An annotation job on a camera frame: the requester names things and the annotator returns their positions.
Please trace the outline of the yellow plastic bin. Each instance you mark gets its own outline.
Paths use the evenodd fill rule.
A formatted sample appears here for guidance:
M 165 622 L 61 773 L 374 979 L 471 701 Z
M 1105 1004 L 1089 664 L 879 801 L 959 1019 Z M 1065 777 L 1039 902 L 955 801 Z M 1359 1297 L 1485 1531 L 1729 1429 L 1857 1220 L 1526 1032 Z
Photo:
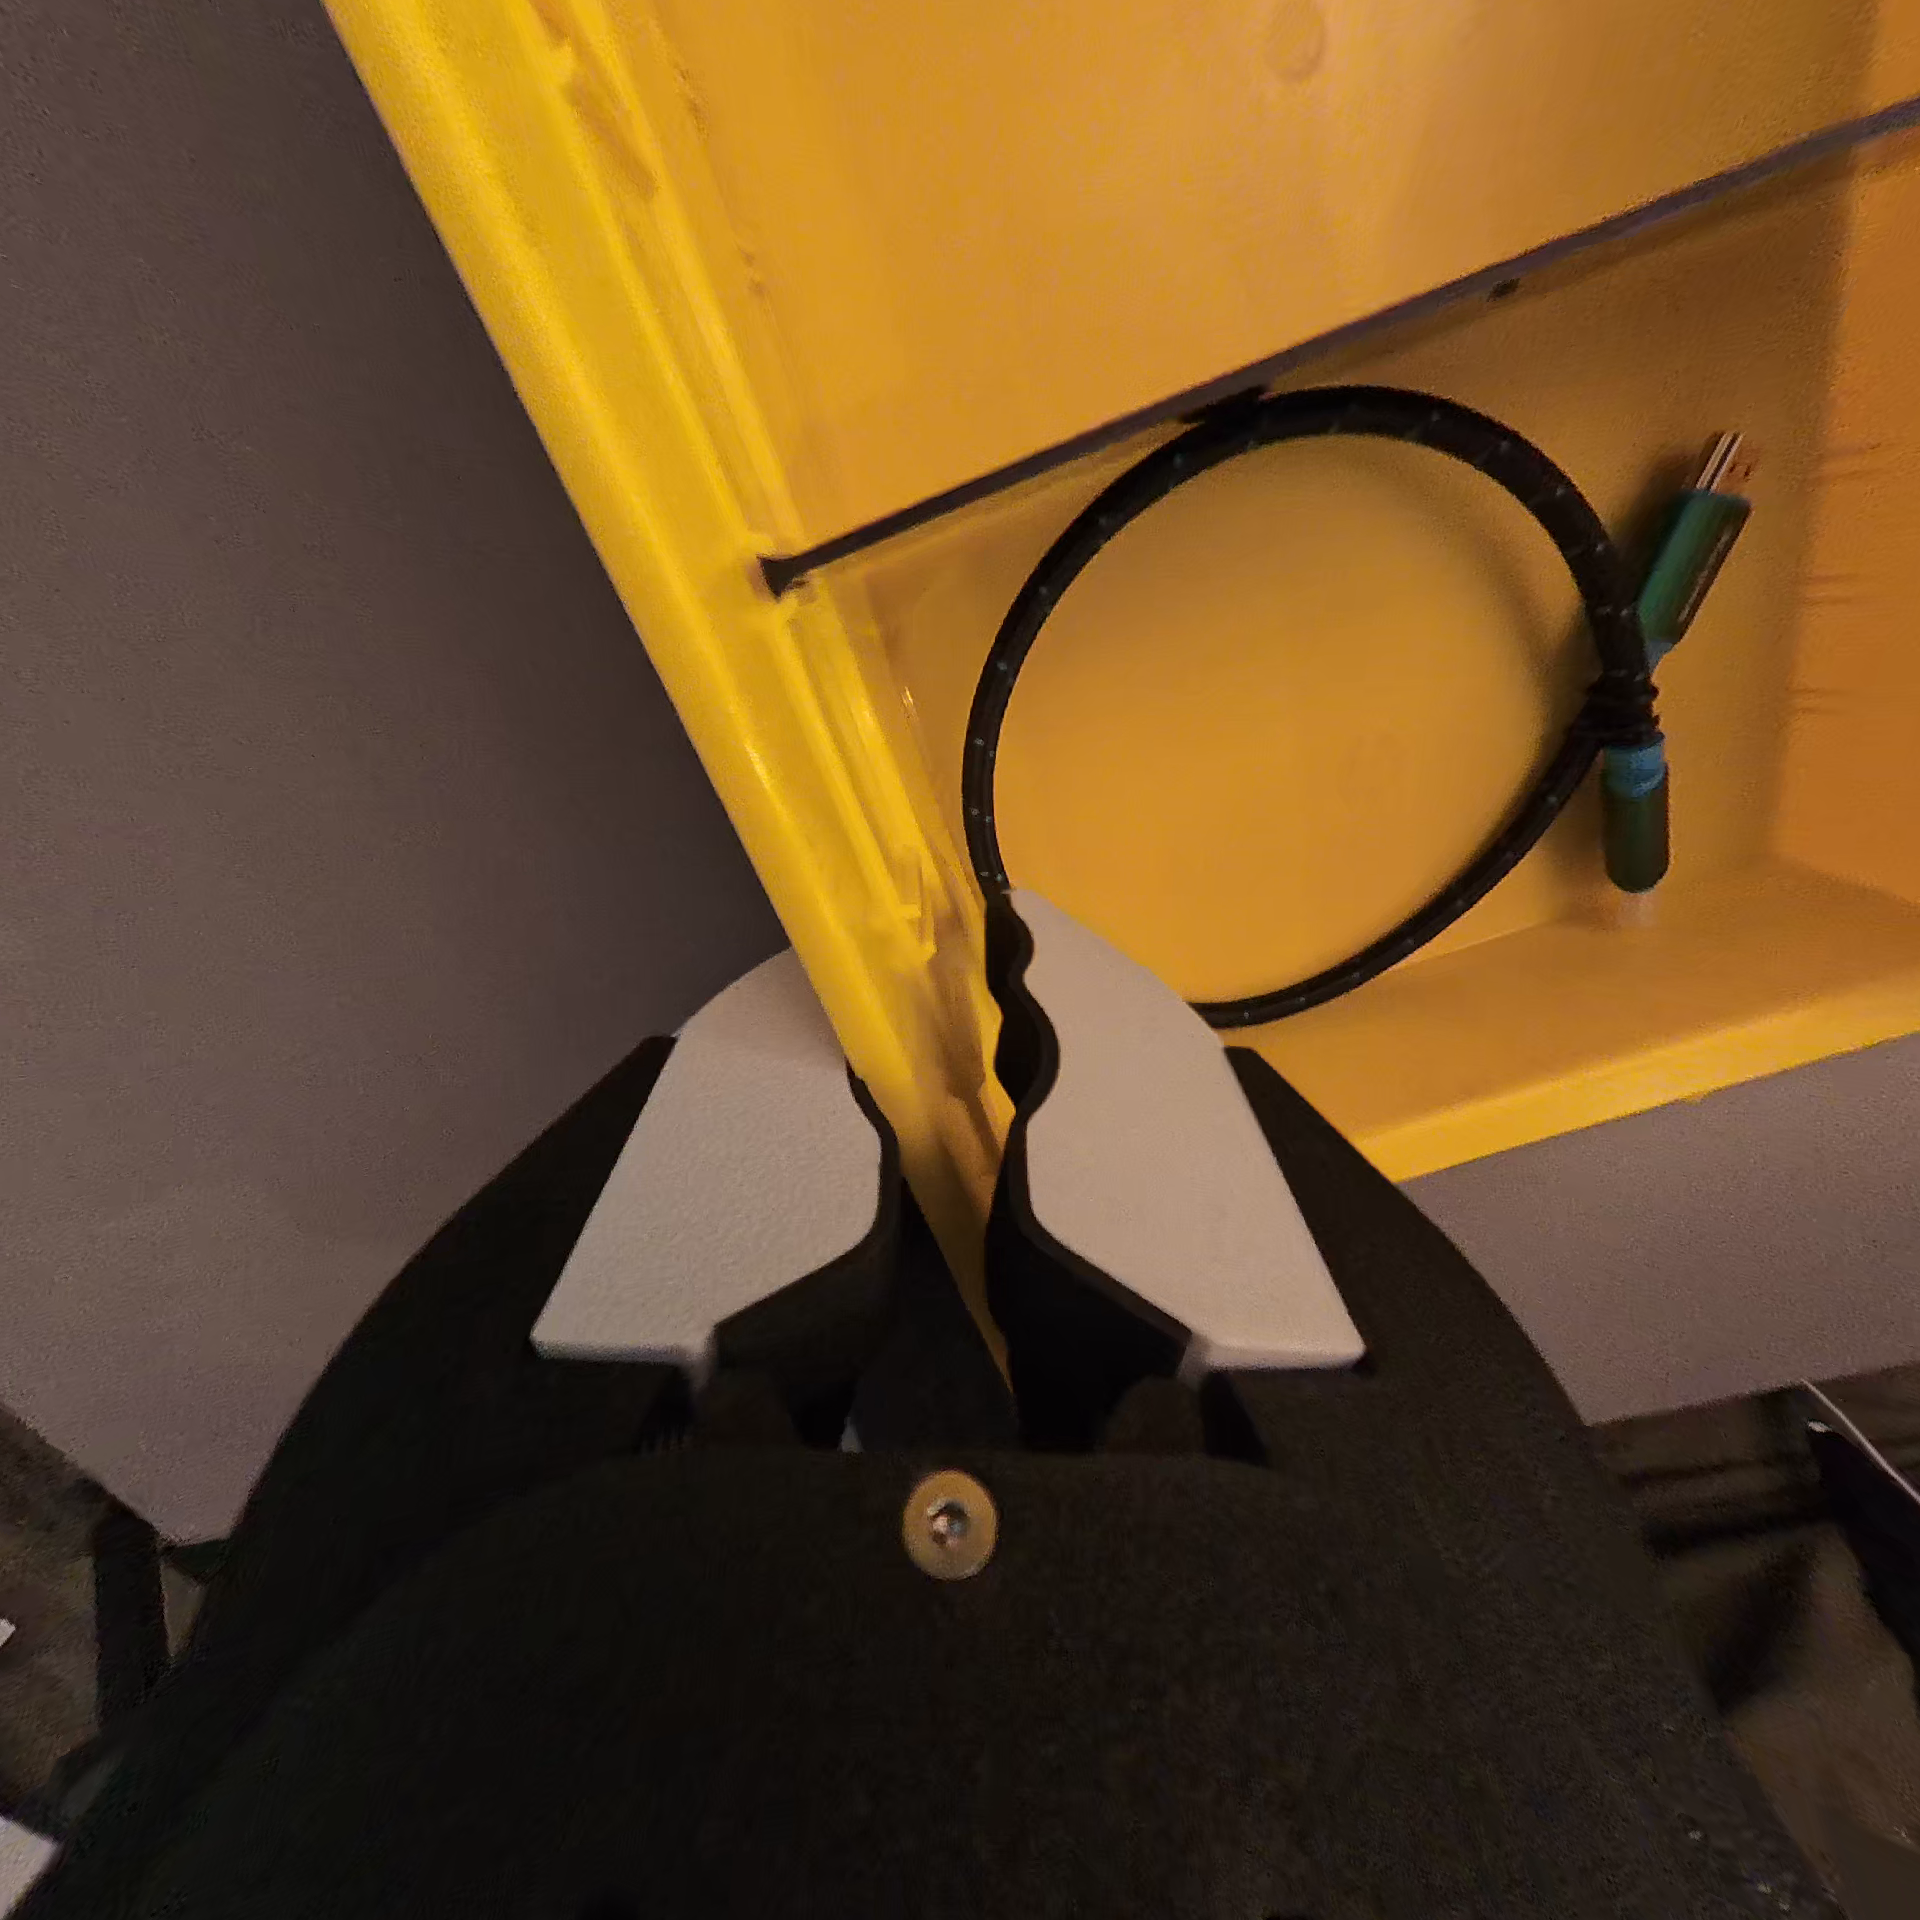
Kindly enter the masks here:
M 759 560 L 1915 94 L 1915 4 L 327 4 L 964 1279 L 1005 1097 L 958 798 L 1024 575 L 1180 424 Z M 1275 390 L 1465 403 L 1620 542 L 1736 430 L 1661 673 L 1668 879 L 1587 784 L 1251 1038 L 1420 1176 L 1915 1032 L 1915 131 Z

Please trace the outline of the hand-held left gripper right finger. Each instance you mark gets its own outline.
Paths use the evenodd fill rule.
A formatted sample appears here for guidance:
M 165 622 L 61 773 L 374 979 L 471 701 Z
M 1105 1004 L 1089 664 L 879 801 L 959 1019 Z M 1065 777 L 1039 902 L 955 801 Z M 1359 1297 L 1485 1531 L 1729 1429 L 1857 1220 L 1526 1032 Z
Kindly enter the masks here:
M 1352 1369 L 1363 1337 L 1212 1027 L 1036 891 L 995 902 L 992 936 L 1017 1228 L 1176 1375 Z

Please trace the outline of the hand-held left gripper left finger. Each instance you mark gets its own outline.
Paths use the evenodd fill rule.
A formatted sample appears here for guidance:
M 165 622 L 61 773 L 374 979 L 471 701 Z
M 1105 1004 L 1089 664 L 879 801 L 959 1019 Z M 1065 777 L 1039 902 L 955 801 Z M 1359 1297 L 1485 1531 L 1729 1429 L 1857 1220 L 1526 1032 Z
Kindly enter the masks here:
M 683 1373 L 852 1373 L 897 1228 L 893 1129 L 779 950 L 671 1038 L 533 1341 Z

